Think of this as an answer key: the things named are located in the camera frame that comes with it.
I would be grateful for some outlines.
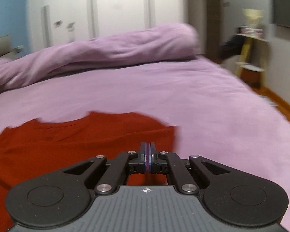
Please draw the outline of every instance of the red t-shirt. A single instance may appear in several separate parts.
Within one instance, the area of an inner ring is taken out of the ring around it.
[[[0,232],[12,226],[5,209],[10,188],[27,179],[72,165],[96,155],[113,159],[121,152],[139,150],[141,142],[155,142],[158,151],[173,151],[174,127],[137,113],[90,112],[65,123],[31,120],[0,134]],[[136,174],[130,185],[163,183]]]

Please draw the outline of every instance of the white wall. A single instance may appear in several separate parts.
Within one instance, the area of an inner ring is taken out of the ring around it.
[[[75,39],[90,38],[87,0],[28,0],[28,27],[32,51],[44,48],[41,7],[50,5],[51,34],[54,45],[69,41],[67,25],[75,22]],[[155,25],[184,22],[185,0],[155,0]],[[56,21],[62,21],[55,27]],[[97,0],[99,36],[144,30],[144,0]]]
[[[262,9],[266,38],[270,41],[267,87],[290,104],[290,29],[271,24],[271,0],[223,0],[230,6],[223,12],[223,38],[227,40],[236,27],[245,24],[243,8]]]
[[[199,33],[199,41],[202,53],[205,53],[206,46],[206,0],[189,0],[188,20]]]

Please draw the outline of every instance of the floor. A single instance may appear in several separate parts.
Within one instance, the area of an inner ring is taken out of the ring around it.
[[[290,112],[285,109],[281,104],[279,104],[279,102],[275,101],[273,98],[271,98],[269,95],[267,95],[266,92],[262,92],[260,89],[257,88],[251,88],[254,92],[256,92],[259,95],[264,95],[269,97],[274,103],[276,103],[278,105],[277,109],[287,118],[287,120],[290,122]]]

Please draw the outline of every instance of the bed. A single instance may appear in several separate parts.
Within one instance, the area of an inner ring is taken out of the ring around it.
[[[11,36],[6,35],[0,37],[0,58],[9,58],[15,60],[15,50],[11,46]]]
[[[1,60],[0,132],[34,118],[64,122],[89,111],[152,116],[179,127],[181,158],[199,154],[281,185],[289,196],[282,225],[290,230],[290,123],[230,72],[198,55],[196,39],[191,27],[171,24]],[[94,62],[89,44],[103,52]],[[51,60],[51,68],[44,66]]]

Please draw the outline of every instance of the metal screw head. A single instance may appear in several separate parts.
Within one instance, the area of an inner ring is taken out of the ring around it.
[[[112,186],[109,184],[101,184],[97,186],[97,190],[103,193],[108,192],[111,189],[112,189]]]
[[[193,185],[193,184],[185,184],[182,186],[182,190],[184,190],[185,192],[193,192],[196,191],[197,186]]]

